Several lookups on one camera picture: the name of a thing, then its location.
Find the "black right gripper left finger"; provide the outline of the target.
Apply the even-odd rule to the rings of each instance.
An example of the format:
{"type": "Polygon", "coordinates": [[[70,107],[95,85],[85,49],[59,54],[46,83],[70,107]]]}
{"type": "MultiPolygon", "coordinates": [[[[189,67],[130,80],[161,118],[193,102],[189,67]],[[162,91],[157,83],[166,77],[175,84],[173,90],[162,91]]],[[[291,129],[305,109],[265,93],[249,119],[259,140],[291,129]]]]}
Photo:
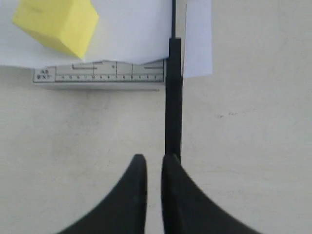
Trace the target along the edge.
{"type": "Polygon", "coordinates": [[[143,234],[147,211],[147,164],[134,155],[109,194],[61,234],[143,234]]]}

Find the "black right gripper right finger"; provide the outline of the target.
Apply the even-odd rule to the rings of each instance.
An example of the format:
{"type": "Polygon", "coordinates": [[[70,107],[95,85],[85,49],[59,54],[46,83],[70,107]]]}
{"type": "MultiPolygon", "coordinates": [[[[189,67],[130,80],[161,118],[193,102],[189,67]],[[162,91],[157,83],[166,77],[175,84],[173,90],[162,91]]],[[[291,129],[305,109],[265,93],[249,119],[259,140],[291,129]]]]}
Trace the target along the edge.
{"type": "Polygon", "coordinates": [[[258,233],[210,200],[175,156],[163,157],[161,203],[166,234],[258,233]]]}

